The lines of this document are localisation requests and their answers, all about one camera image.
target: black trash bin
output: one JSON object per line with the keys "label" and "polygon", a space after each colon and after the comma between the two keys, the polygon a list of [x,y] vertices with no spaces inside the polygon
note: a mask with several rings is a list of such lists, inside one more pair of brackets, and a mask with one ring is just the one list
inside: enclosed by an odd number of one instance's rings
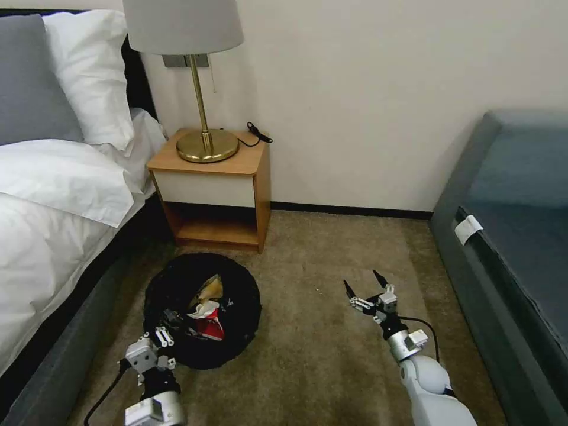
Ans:
{"label": "black trash bin", "polygon": [[[215,274],[223,284],[218,318],[225,336],[220,341],[192,335],[186,315],[190,301]],[[219,254],[183,254],[148,285],[144,331],[153,335],[156,327],[165,326],[175,341],[177,362],[206,370],[220,367],[247,347],[258,329],[261,310],[259,288],[244,266]]]}

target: wooden nightstand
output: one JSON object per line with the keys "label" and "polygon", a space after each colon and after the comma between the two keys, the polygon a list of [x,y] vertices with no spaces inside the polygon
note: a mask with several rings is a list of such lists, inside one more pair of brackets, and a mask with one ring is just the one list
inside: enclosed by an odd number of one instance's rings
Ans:
{"label": "wooden nightstand", "polygon": [[[243,143],[231,158],[190,163],[176,152],[188,129],[179,130],[148,163],[164,212],[178,245],[196,241],[262,252],[270,220],[268,145]],[[253,144],[249,132],[234,132]]]}

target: black headboard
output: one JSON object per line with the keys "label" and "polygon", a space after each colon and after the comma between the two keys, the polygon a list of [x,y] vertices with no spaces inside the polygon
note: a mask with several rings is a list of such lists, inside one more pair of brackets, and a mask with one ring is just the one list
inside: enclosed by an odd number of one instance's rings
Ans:
{"label": "black headboard", "polygon": [[[0,9],[0,17],[9,15],[51,15],[57,12],[81,13],[81,10],[55,10],[55,9]],[[131,108],[142,108],[157,119],[156,108],[152,100],[150,85],[146,71],[140,58],[140,53],[130,48],[128,37],[122,45],[122,58],[124,59],[126,75],[126,95]]]}

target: gray pillow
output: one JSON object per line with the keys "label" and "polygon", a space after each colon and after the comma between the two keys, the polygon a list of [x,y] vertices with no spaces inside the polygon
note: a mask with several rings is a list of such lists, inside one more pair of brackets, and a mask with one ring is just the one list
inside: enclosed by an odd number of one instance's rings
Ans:
{"label": "gray pillow", "polygon": [[0,18],[0,145],[34,139],[83,141],[52,68],[39,15]]}

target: white label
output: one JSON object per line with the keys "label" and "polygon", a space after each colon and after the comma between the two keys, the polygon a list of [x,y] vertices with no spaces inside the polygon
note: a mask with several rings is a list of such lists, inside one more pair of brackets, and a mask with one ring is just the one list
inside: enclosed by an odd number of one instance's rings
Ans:
{"label": "white label", "polygon": [[456,233],[457,239],[460,240],[460,243],[465,246],[469,237],[482,229],[483,227],[479,224],[477,219],[473,215],[469,215],[456,226],[454,232]]}

